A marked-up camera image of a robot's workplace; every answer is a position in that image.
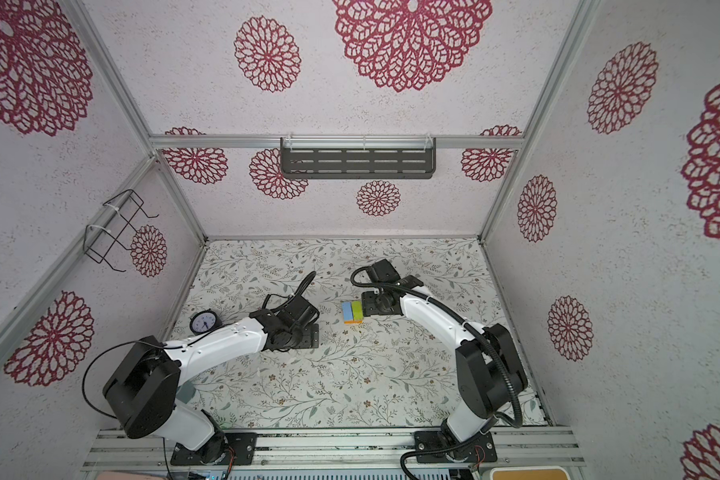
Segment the lime green wood block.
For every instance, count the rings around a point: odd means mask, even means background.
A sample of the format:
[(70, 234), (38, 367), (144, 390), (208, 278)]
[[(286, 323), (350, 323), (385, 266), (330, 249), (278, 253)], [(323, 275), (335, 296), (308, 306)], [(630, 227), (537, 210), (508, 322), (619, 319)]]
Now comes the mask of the lime green wood block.
[(363, 307), (361, 301), (353, 301), (351, 303), (352, 317), (356, 322), (360, 322), (364, 319)]

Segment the light blue wood block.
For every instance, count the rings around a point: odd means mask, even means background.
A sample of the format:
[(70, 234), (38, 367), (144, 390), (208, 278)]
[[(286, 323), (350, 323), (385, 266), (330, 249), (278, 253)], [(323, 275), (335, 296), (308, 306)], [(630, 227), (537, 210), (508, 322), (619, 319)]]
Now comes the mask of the light blue wood block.
[(354, 314), (352, 309), (352, 302), (351, 301), (344, 301), (341, 304), (342, 307), (342, 316), (344, 322), (352, 322), (354, 320)]

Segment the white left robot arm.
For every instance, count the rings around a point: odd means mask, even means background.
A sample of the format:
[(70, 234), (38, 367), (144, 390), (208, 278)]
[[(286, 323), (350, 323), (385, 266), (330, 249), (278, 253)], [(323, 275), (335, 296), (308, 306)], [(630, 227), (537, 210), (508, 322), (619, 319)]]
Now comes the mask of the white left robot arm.
[(177, 398), (180, 387), (238, 357), (303, 348), (319, 316), (308, 300), (293, 296), (281, 306), (183, 340), (144, 337), (134, 342), (102, 395), (129, 438), (162, 437), (212, 463), (228, 450), (226, 434), (210, 414)]

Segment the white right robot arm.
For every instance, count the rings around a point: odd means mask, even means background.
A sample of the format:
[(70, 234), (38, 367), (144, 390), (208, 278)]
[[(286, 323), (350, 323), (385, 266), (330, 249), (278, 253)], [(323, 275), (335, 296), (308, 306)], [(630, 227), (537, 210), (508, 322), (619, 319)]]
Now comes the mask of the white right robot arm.
[(365, 290), (365, 316), (405, 317), (451, 349), (460, 401), (444, 422), (445, 435), (464, 443), (498, 422), (523, 426), (520, 394), (528, 378), (507, 328), (466, 319), (417, 277), (401, 276), (387, 259), (356, 269), (350, 283)]

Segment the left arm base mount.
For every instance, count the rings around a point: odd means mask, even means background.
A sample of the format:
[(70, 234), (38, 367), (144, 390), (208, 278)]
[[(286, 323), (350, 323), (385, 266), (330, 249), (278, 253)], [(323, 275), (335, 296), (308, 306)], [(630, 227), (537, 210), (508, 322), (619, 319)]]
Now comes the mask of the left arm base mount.
[(253, 462), (258, 435), (251, 432), (226, 432), (215, 423), (214, 433), (198, 450), (190, 450), (180, 443), (174, 447), (169, 460), (171, 466), (247, 466)]

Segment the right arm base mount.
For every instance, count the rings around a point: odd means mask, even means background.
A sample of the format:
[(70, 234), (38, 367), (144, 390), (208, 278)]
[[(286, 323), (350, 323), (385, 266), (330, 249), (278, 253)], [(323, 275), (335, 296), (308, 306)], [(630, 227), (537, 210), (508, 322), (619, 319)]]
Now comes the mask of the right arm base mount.
[(493, 425), (493, 422), (487, 422), (466, 440), (457, 440), (445, 428), (418, 430), (414, 433), (416, 461), (423, 464), (495, 462), (498, 455), (490, 431)]

